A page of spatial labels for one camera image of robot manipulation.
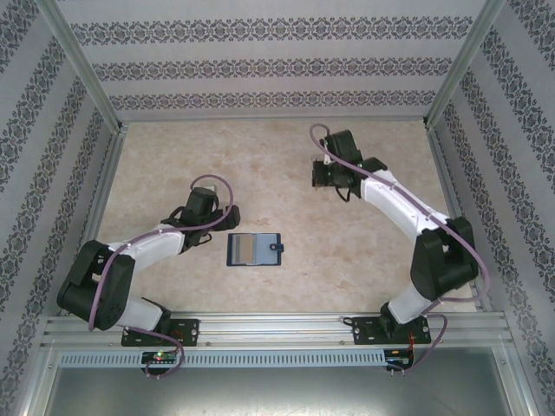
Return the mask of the blue leather card holder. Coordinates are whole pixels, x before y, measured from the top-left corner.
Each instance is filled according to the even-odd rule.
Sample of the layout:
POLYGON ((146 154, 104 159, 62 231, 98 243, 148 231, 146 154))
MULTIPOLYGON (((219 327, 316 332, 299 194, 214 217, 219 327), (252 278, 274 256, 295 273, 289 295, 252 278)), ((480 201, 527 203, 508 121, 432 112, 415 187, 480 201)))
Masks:
POLYGON ((226 265, 228 267, 279 266, 284 253, 280 233, 230 233, 227 239, 226 265), (232 264, 232 236, 252 234, 255 238, 254 260, 251 264, 232 264))

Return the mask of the grey metal panel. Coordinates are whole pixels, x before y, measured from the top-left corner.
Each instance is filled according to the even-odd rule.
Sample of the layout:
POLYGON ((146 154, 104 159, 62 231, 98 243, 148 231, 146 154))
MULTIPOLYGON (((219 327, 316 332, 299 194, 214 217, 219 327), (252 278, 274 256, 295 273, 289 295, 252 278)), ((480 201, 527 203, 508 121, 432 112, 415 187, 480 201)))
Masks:
POLYGON ((440 349, 414 372, 379 367, 63 368, 45 416, 513 416, 492 353, 440 349))

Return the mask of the aluminium side rail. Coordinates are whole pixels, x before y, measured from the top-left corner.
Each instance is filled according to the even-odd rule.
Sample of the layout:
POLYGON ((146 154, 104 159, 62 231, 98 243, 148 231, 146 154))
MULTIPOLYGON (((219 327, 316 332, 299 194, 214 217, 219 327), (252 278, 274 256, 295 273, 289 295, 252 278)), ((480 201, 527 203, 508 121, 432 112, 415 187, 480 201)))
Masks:
MULTIPOLYGON (((447 162, 445 161, 441 150, 441 144, 437 139, 434 129, 426 128, 426 135, 428 137, 431 153, 434 157, 434 163, 441 182, 441 189, 446 200, 448 212, 453 217, 464 216, 465 213, 461 209, 458 193, 453 185, 447 162)), ((471 301, 479 311, 491 312, 493 310, 489 299, 491 274, 481 256, 478 256, 477 263, 479 266, 479 276, 472 283, 470 283, 473 295, 471 301)))
POLYGON ((76 160, 57 189, 61 200, 49 227, 45 252, 37 267, 35 312, 36 336, 41 337, 47 319, 56 315, 57 294, 82 245, 97 227, 95 215, 114 167, 114 147, 120 142, 116 134, 99 132, 85 139, 77 149, 76 160))

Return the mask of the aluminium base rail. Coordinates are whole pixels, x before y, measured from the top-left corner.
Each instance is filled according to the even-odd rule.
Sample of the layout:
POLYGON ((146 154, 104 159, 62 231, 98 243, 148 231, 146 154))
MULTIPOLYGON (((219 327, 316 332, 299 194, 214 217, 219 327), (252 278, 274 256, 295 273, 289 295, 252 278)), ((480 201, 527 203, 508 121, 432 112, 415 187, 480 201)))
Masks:
MULTIPOLYGON (((198 349, 323 349, 355 348, 352 329, 338 313, 176 313, 179 319, 199 320, 198 349)), ((447 329, 440 348, 497 347, 514 344, 513 334, 502 312, 447 312, 447 329)), ((41 348, 59 350, 109 350, 121 346, 120 328, 88 331, 76 316, 54 316, 47 320, 41 348)))

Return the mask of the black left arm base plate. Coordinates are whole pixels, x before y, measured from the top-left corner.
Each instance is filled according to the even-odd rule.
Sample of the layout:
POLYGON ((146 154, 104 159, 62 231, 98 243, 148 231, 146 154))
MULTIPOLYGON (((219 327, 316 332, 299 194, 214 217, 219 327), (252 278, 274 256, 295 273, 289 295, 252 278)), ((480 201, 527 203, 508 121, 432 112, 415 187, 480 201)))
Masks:
POLYGON ((172 341, 161 338, 160 335, 178 341, 183 347, 196 347, 199 336, 199 320, 197 319, 169 319, 158 324, 148 335, 132 329, 124 329, 121 337, 123 347, 175 347, 172 341))

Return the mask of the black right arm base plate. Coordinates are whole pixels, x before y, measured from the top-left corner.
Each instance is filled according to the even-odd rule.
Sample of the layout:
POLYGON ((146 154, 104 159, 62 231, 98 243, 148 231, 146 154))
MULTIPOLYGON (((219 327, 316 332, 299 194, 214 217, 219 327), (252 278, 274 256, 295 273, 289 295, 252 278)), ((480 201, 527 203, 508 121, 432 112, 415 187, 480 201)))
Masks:
POLYGON ((431 343, 428 320, 418 317, 415 320, 398 324, 395 320, 386 322, 381 316, 360 316, 350 319, 350 326, 356 345, 428 345, 431 343))

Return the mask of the aluminium frame post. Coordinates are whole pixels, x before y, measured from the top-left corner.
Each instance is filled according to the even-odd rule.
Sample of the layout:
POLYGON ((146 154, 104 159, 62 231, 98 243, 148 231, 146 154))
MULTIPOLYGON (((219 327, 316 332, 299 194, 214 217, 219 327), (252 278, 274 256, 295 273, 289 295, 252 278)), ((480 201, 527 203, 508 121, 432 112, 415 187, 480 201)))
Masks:
POLYGON ((56 39, 62 46, 66 56, 69 58, 76 74, 81 78, 85 88, 91 95, 102 118, 109 125, 112 132, 119 131, 121 121, 117 116, 114 106, 104 91, 93 66, 86 57, 82 46, 78 42, 70 24, 64 17, 57 1, 35 0, 35 2, 52 29, 56 39))
POLYGON ((444 82, 441 84, 430 109, 424 117, 424 124, 427 130, 432 128, 441 117, 460 79, 466 73, 505 2, 506 0, 485 0, 480 13, 468 32, 467 38, 454 59, 453 65, 448 70, 444 82))

